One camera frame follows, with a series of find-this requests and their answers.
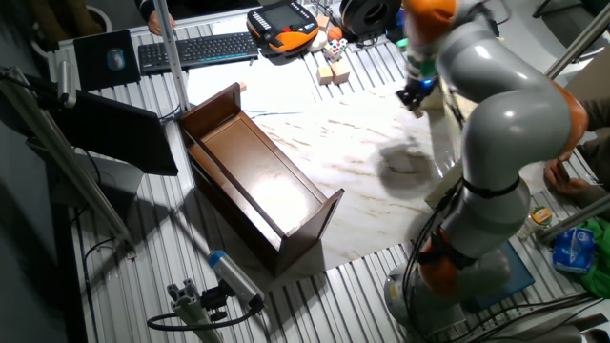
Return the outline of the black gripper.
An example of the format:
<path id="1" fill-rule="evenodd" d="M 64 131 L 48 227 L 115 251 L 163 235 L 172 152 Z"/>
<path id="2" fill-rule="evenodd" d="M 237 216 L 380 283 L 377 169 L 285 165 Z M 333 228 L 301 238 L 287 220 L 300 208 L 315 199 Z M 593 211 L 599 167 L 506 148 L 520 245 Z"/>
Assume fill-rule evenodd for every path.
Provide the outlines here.
<path id="1" fill-rule="evenodd" d="M 436 78 L 408 79 L 405 87 L 396 92 L 396 96 L 409 111 L 418 112 L 421 109 L 422 101 L 433 92 L 436 85 Z"/>

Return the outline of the bystander hand holding phone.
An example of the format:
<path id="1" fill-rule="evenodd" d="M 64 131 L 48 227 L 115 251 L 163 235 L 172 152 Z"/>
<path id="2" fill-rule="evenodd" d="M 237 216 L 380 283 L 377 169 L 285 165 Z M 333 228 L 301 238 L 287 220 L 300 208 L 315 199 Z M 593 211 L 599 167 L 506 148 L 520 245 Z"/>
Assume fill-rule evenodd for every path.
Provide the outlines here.
<path id="1" fill-rule="evenodd" d="M 567 162 L 571 155 L 571 152 L 567 152 L 562 154 L 558 159 L 547 161 L 544 166 L 543 176 L 545 183 L 557 192 L 576 196 L 584 194 L 589 190 L 591 185 L 583 179 L 568 178 L 560 171 L 562 163 Z"/>

